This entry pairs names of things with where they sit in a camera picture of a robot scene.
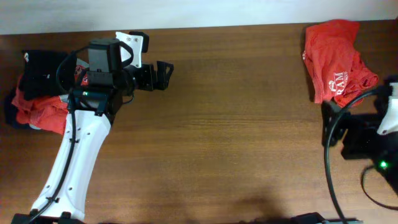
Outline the black t-shirt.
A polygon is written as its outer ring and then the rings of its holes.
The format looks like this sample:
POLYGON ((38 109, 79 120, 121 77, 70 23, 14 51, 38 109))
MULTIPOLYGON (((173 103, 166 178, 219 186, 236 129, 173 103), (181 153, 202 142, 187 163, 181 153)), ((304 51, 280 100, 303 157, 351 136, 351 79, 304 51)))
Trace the black t-shirt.
POLYGON ((66 52, 23 50, 24 73, 18 89, 25 100, 59 96, 75 84, 77 58, 66 52))

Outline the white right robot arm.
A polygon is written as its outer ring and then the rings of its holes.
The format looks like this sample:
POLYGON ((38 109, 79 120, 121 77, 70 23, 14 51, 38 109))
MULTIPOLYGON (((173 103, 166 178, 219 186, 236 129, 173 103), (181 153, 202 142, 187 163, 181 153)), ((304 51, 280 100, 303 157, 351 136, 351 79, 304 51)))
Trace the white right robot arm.
MULTIPOLYGON (((327 131, 331 128, 334 118, 337 118, 341 108, 334 102, 322 103, 323 134, 322 145, 326 146, 327 131)), ((332 134, 330 146, 335 146, 343 139, 341 155, 345 160, 370 159, 373 165, 366 167, 361 173, 361 187, 364 191, 366 172, 371 169, 378 171, 386 182, 397 194, 397 131, 389 134, 377 133, 383 119, 382 113, 351 114, 344 112, 342 121, 337 125, 336 132, 332 134)), ((323 218, 319 213, 306 213, 290 219, 291 223, 344 223, 340 219, 323 218)))

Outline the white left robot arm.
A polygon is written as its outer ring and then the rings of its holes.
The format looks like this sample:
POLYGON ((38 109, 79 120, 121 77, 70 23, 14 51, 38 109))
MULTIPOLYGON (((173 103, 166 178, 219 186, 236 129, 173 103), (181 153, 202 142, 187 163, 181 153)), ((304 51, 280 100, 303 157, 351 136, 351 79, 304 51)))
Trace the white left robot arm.
POLYGON ((62 143, 46 184, 28 214, 17 213, 13 223, 83 223, 88 186, 97 155, 135 90, 165 90, 174 65, 136 65, 147 50, 143 37, 133 47, 119 39, 94 39, 85 50, 89 67, 86 86, 75 84, 68 92, 68 114, 62 143))

